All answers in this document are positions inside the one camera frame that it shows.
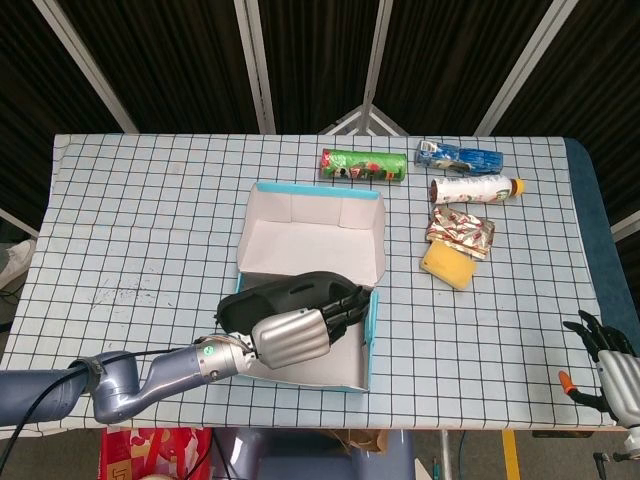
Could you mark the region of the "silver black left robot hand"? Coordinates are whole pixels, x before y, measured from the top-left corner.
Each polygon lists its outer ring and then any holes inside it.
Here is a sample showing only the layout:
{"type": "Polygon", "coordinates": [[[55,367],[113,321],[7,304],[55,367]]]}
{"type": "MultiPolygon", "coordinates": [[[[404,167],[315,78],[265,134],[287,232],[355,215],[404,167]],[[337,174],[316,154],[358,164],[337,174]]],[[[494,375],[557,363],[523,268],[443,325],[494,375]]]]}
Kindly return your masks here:
{"type": "Polygon", "coordinates": [[[318,308],[300,308],[258,322],[251,331],[259,361],[275,370],[327,355],[348,328],[365,319],[372,291],[357,287],[318,308]]]}

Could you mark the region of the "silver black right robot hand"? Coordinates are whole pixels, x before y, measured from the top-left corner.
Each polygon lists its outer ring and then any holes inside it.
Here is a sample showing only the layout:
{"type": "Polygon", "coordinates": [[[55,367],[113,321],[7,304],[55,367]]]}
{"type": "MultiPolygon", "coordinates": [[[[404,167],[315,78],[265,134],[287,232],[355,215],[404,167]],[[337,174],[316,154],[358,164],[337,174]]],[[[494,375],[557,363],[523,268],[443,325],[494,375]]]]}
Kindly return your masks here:
{"type": "Polygon", "coordinates": [[[581,392],[570,376],[560,371],[564,393],[576,404],[607,413],[619,426],[639,426],[639,356],[620,330],[603,326],[592,314],[579,310],[582,323],[563,321],[582,340],[600,379],[600,395],[581,392]]]}

